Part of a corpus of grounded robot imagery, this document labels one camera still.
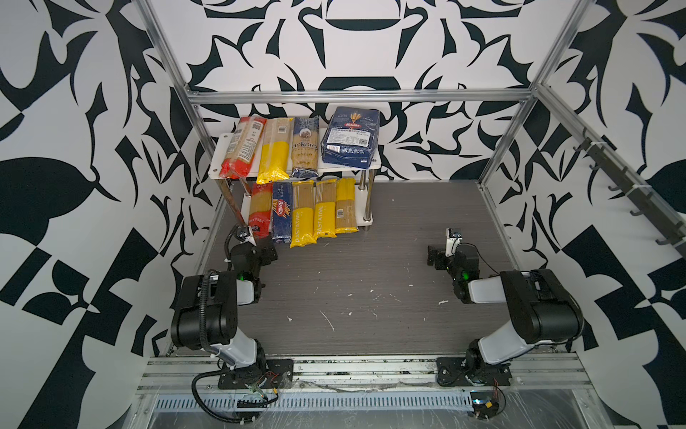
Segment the yellow Pastatime spaghetti pack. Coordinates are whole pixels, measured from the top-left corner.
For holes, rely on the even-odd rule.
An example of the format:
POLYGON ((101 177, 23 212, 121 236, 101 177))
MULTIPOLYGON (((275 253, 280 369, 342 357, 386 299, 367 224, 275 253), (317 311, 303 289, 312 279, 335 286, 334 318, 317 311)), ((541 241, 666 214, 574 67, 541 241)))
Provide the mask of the yellow Pastatime spaghetti pack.
POLYGON ((314 237, 335 238, 337 180, 321 181, 315 187, 314 237))
POLYGON ((294 182, 291 248, 316 244, 314 237, 314 182, 294 182))

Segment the yellow spaghetti pack small barcode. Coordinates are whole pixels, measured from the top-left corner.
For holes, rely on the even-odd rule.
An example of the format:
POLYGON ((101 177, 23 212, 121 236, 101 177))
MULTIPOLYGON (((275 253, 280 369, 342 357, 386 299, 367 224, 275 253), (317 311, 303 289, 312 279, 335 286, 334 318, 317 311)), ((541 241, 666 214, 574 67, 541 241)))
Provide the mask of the yellow spaghetti pack small barcode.
POLYGON ((337 235, 358 231, 356 181, 354 178, 343 178, 337 181, 335 217, 335 233, 337 235))

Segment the dark blue clear spaghetti pack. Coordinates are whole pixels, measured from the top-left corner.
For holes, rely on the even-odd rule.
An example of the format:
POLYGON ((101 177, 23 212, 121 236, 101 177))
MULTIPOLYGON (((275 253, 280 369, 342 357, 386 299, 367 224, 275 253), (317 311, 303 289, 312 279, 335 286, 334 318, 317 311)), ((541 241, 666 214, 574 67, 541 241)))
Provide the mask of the dark blue clear spaghetti pack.
POLYGON ((291 142, 291 177, 300 180, 318 175, 319 163, 319 118, 296 117, 293 120, 291 142))

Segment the red spaghetti pack white label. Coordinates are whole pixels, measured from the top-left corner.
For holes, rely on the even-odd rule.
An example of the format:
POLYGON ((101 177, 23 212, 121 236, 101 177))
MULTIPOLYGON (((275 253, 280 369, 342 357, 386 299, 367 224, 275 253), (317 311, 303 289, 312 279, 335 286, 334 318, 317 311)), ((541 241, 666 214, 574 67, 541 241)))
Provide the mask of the red spaghetti pack white label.
POLYGON ((230 138, 219 177, 221 179, 247 178, 267 120, 259 116, 243 117, 230 138))

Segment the dark blue Barilla pasta box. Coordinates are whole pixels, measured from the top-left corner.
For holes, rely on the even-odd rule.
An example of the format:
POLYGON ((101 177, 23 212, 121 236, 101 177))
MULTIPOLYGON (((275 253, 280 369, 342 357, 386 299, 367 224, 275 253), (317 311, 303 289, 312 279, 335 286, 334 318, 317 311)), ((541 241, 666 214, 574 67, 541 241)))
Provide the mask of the dark blue Barilla pasta box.
POLYGON ((367 170, 378 148, 380 126, 376 109, 338 107, 321 141, 323 162, 367 170))

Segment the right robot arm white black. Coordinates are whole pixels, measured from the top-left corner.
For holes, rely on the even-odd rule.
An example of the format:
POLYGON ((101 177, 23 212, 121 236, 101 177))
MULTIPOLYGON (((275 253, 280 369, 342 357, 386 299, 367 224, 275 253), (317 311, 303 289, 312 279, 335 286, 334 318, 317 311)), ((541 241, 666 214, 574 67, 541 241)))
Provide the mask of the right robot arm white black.
POLYGON ((450 275, 464 304, 507 306, 507 323, 472 341, 460 364, 473 383, 539 346, 566 344, 582 334, 582 309, 551 270, 501 271, 481 278, 480 260, 475 246, 453 242, 444 250, 427 248, 427 265, 450 275))

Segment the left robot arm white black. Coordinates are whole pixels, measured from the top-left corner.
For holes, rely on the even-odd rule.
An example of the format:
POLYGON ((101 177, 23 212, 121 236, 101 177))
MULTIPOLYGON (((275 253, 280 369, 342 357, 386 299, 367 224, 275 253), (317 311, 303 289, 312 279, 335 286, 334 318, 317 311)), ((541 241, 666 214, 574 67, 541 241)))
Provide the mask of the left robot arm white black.
POLYGON ((230 250, 227 270, 184 278, 171 320, 173 345, 204 350, 233 371, 264 373, 264 349, 239 329, 238 315, 240 307, 259 302, 261 269, 277 259, 271 241, 247 241, 230 250))

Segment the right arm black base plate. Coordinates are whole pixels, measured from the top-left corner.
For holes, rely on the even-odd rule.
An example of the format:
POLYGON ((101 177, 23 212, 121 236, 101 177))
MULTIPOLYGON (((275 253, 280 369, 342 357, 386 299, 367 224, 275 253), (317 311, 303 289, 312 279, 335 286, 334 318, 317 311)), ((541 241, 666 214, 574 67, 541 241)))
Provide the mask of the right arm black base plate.
POLYGON ((479 357, 438 357, 436 382, 442 387, 509 386, 510 364, 491 365, 479 357))

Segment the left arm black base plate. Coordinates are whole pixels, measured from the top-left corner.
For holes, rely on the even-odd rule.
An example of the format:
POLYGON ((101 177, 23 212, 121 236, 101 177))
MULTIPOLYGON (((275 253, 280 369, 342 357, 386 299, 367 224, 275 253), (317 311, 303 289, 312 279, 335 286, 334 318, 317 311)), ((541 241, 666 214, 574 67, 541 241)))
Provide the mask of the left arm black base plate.
POLYGON ((280 388, 292 381, 294 361, 292 359, 266 359, 263 363, 231 370, 226 363, 220 366, 220 390, 238 390, 257 384, 260 388, 280 388))

